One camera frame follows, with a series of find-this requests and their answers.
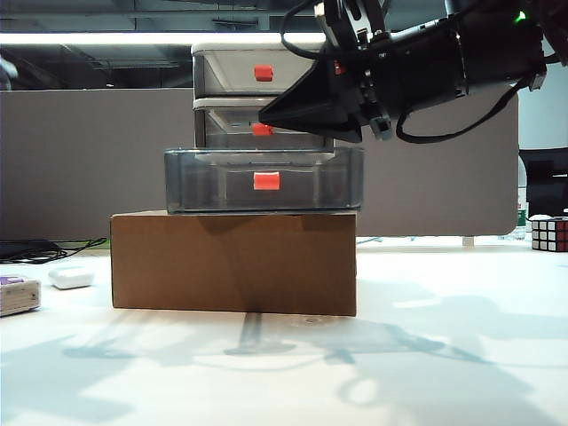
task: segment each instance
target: rubik's cube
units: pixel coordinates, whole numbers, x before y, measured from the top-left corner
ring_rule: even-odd
[[[532,248],[568,251],[568,218],[532,221]]]

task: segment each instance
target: robotic arm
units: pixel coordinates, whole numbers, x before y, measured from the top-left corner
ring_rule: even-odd
[[[566,0],[446,0],[446,17],[398,33],[386,30],[377,0],[320,1],[304,0],[282,22],[282,42],[314,63],[260,112],[265,124],[360,142],[361,126],[386,139],[396,120],[399,138],[435,143],[489,120],[517,91],[539,89],[547,64],[568,65]],[[285,38],[289,19],[312,6],[327,39],[319,52]],[[555,51],[548,57],[544,36]],[[405,133],[413,111],[498,83],[514,86],[468,128],[437,136]]]

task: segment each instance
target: plastic drawer unit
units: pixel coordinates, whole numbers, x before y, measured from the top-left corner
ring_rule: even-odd
[[[295,42],[318,51],[322,42]],[[311,59],[288,51],[280,41],[196,43],[192,46],[195,97],[276,96],[294,84]]]
[[[363,150],[165,153],[168,212],[359,209]]]
[[[195,145],[227,149],[321,149],[333,146],[332,138],[279,129],[258,121],[258,111],[270,98],[196,99]]]

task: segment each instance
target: green led light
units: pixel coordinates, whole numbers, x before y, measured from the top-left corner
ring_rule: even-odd
[[[526,20],[526,13],[523,11],[518,13],[517,18],[515,19],[515,23],[518,24],[521,20]]]

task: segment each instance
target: cardboard box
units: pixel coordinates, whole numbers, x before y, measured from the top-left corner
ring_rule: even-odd
[[[113,305],[354,316],[355,218],[115,215]]]

